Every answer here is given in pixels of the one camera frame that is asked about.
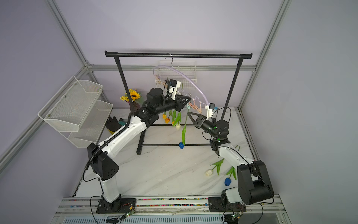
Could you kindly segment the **purple clip hanger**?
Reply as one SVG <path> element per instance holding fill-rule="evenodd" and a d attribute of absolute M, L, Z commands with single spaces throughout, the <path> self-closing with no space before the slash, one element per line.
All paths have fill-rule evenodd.
<path fill-rule="evenodd" d="M 207 114 L 209 103 L 207 97 L 202 93 L 202 88 L 197 84 L 197 62 L 190 59 L 178 61 L 169 59 L 158 60 L 157 64 L 153 69 L 156 86 L 163 88 L 167 79 L 180 82 L 177 93 L 191 97 L 189 106 L 197 113 Z"/>

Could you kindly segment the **white tulip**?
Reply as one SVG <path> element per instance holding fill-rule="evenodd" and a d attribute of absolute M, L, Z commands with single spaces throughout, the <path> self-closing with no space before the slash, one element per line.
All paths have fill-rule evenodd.
<path fill-rule="evenodd" d="M 205 176 L 211 176 L 213 175 L 214 173 L 216 173 L 217 175 L 220 174 L 220 170 L 221 170 L 221 166 L 223 164 L 225 159 L 221 159 L 213 164 L 211 164 L 212 168 L 211 169 L 208 169 L 206 172 L 205 172 Z"/>
<path fill-rule="evenodd" d="M 176 119 L 174 121 L 174 126 L 177 130 L 180 130 L 180 127 L 181 127 L 181 113 L 180 112 L 176 116 Z"/>

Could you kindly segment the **blue tulip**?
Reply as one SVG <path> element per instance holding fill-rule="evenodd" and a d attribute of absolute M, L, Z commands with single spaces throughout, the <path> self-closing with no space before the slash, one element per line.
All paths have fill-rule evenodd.
<path fill-rule="evenodd" d="M 230 186 L 232 183 L 232 178 L 234 180 L 237 180 L 236 169 L 234 167 L 231 167 L 230 170 L 226 173 L 226 179 L 224 181 L 224 185 Z"/>
<path fill-rule="evenodd" d="M 187 118 L 188 118 L 188 115 L 186 115 L 184 127 L 183 127 L 183 130 L 182 130 L 182 133 L 181 133 L 182 141 L 179 143 L 179 147 L 180 147 L 181 150 L 184 149 L 185 144 L 186 144 L 186 125 L 187 125 Z"/>

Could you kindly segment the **black clothes rack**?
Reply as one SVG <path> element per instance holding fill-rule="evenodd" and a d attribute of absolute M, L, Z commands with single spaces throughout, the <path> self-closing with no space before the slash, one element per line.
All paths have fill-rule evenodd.
<path fill-rule="evenodd" d="M 127 82 L 121 66 L 120 57 L 172 57 L 172 58 L 219 58 L 219 59 L 238 59 L 233 81 L 231 83 L 228 96 L 223 108 L 222 117 L 219 121 L 210 122 L 208 118 L 210 115 L 204 116 L 197 113 L 188 113 L 189 118 L 197 129 L 202 129 L 204 132 L 211 135 L 209 144 L 211 149 L 219 153 L 219 147 L 223 144 L 229 144 L 227 138 L 229 134 L 229 122 L 224 120 L 224 115 L 231 98 L 240 68 L 243 60 L 251 59 L 251 54 L 170 54 L 170 53 L 118 53 L 105 51 L 107 57 L 115 59 L 118 71 L 122 78 L 125 90 L 129 93 Z M 166 81 L 167 94 L 164 95 L 164 90 L 160 88 L 153 88 L 147 94 L 147 101 L 143 104 L 141 110 L 135 112 L 136 116 L 150 127 L 157 119 L 160 113 L 175 110 L 180 112 L 190 101 L 191 98 L 183 95 L 178 95 L 177 89 L 180 87 L 179 81 L 173 79 Z"/>

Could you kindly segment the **pale yellow tulip front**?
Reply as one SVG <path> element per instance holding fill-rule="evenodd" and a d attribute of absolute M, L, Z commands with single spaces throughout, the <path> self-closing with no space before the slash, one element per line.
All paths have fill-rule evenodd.
<path fill-rule="evenodd" d="M 172 115 L 172 125 L 175 126 L 176 125 L 176 118 L 177 118 L 177 111 L 173 110 L 171 115 Z"/>

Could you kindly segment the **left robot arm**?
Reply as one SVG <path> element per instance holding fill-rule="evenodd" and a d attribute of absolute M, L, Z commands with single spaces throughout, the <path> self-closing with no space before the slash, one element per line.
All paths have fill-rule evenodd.
<path fill-rule="evenodd" d="M 176 94 L 176 91 L 165 96 L 162 89 L 152 88 L 142 107 L 128 115 L 124 126 L 103 142 L 97 145 L 91 143 L 87 147 L 89 160 L 84 169 L 92 168 L 97 175 L 103 190 L 102 196 L 106 202 L 113 203 L 121 196 L 116 178 L 119 166 L 114 162 L 117 154 L 134 137 L 156 122 L 161 113 L 171 110 L 180 112 L 190 101 L 190 97 Z"/>

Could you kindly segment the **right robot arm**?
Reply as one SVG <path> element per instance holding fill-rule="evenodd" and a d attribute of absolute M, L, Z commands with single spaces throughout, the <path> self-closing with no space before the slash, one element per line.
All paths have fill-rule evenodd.
<path fill-rule="evenodd" d="M 221 119 L 213 123 L 202 114 L 192 112 L 188 113 L 188 117 L 197 129 L 210 134 L 212 138 L 209 144 L 212 151 L 234 168 L 237 187 L 224 191 L 225 199 L 229 203 L 242 202 L 251 205 L 274 197 L 265 163 L 245 157 L 228 145 L 229 122 Z"/>

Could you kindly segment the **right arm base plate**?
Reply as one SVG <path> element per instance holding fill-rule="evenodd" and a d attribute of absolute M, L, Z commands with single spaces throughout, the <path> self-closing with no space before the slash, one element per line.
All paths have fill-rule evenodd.
<path fill-rule="evenodd" d="M 245 212 L 247 210 L 246 205 L 244 203 L 230 203 L 228 200 L 222 199 L 221 197 L 209 197 L 208 207 L 210 212 Z"/>

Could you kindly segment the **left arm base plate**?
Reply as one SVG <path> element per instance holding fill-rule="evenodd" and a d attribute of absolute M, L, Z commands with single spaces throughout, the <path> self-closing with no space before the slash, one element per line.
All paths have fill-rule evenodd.
<path fill-rule="evenodd" d="M 97 214 L 122 214 L 133 211 L 137 200 L 135 198 L 119 198 L 109 203 L 101 197 L 98 202 Z"/>

